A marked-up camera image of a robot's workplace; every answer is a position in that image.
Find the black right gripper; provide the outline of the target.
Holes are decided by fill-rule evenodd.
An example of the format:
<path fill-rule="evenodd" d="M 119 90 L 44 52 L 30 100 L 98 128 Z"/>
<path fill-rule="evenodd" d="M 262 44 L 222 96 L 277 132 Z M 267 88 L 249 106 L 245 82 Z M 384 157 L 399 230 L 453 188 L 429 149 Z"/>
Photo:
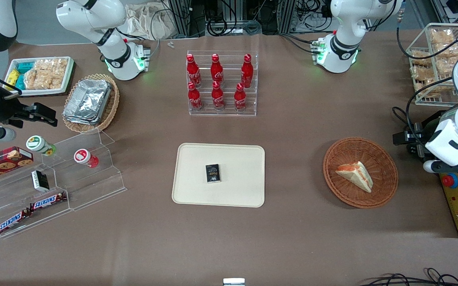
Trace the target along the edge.
<path fill-rule="evenodd" d="M 52 127 L 58 126 L 56 110 L 35 102 L 33 104 L 33 115 L 31 115 L 28 110 L 29 107 L 22 104 L 17 98 L 6 100 L 0 97 L 0 123 L 7 124 L 7 121 L 11 120 L 11 125 L 19 129 L 23 128 L 24 121 L 40 121 Z"/>

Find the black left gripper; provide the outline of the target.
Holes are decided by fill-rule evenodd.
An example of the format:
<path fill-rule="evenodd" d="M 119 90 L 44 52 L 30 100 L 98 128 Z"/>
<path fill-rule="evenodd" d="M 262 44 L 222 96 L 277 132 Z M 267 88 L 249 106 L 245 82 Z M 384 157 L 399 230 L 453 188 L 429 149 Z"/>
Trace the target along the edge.
<path fill-rule="evenodd" d="M 406 123 L 406 130 L 392 135 L 393 145 L 406 145 L 406 151 L 418 158 L 427 157 L 427 121 Z"/>

